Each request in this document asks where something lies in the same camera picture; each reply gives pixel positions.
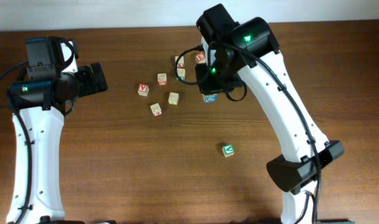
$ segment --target small block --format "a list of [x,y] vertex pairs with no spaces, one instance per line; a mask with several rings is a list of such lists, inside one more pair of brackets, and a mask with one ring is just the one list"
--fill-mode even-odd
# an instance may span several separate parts
[[206,63],[206,55],[204,52],[199,53],[195,56],[196,63]]
[[178,100],[179,100],[179,94],[178,93],[170,93],[169,104],[178,105]]
[[185,69],[184,68],[177,68],[177,73],[178,76],[182,79],[185,80]]
[[207,95],[207,96],[202,94],[202,98],[203,98],[203,102],[205,102],[205,103],[216,102],[217,94],[212,94],[212,95]]
[[159,85],[166,85],[167,84],[167,74],[166,73],[157,74],[157,83]]
[[222,152],[224,153],[225,157],[228,157],[234,155],[235,150],[233,150],[232,145],[226,145],[222,147]]
[[[177,62],[178,56],[175,56],[174,63]],[[184,57],[181,57],[178,61],[177,68],[184,68]]]
[[139,84],[138,94],[140,96],[147,96],[148,93],[149,93],[149,86],[147,84]]
[[155,103],[151,106],[153,116],[159,116],[162,114],[162,109],[158,103]]

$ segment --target beige cube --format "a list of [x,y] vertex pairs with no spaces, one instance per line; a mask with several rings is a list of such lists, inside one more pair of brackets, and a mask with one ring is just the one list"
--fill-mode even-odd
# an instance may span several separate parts
[[158,103],[155,103],[151,106],[152,114],[153,116],[159,116],[162,114],[162,108],[160,108],[160,105]]
[[199,53],[195,56],[196,63],[206,63],[206,55],[204,52]]
[[140,96],[147,96],[148,93],[149,93],[149,86],[147,84],[139,84],[138,94]]
[[[178,56],[175,56],[174,63],[177,62]],[[181,57],[178,61],[178,66],[177,68],[184,68],[184,57]]]
[[178,105],[178,99],[179,99],[178,93],[170,93],[169,104]]
[[185,80],[185,69],[184,68],[177,68],[177,73],[178,73],[178,77],[180,77],[182,80]]
[[167,74],[166,73],[157,74],[157,83],[159,85],[166,85],[167,84]]

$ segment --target table surface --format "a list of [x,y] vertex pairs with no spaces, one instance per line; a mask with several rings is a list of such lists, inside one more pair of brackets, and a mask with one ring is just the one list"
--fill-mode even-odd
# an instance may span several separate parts
[[[319,217],[379,223],[379,21],[271,24],[286,68],[314,121],[345,147],[323,170]],[[24,40],[73,38],[80,66],[100,62],[109,90],[80,98],[60,140],[60,192],[67,220],[228,223],[279,218],[282,193],[266,163],[278,139],[249,94],[205,104],[172,77],[171,57],[196,46],[194,27],[0,33],[0,74],[26,60]],[[194,80],[194,56],[185,59]],[[157,73],[167,73],[158,86]],[[0,84],[0,103],[13,82]],[[147,83],[148,97],[137,86]],[[169,92],[179,105],[168,105]],[[240,96],[242,90],[235,90]],[[154,118],[149,106],[159,103]],[[235,155],[224,158],[222,144]],[[11,112],[0,110],[0,223],[12,200],[16,146]]]

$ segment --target green light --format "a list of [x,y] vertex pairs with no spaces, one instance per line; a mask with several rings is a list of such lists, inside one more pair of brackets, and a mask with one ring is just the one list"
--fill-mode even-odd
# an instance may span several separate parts
[[246,41],[246,42],[250,42],[250,41],[251,41],[251,35],[247,35],[247,36],[245,36],[245,41]]

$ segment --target white backdrop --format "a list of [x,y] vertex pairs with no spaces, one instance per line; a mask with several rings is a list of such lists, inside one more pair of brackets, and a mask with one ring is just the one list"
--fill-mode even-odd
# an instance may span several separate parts
[[379,19],[379,0],[0,0],[0,30],[194,26],[220,2],[241,23]]

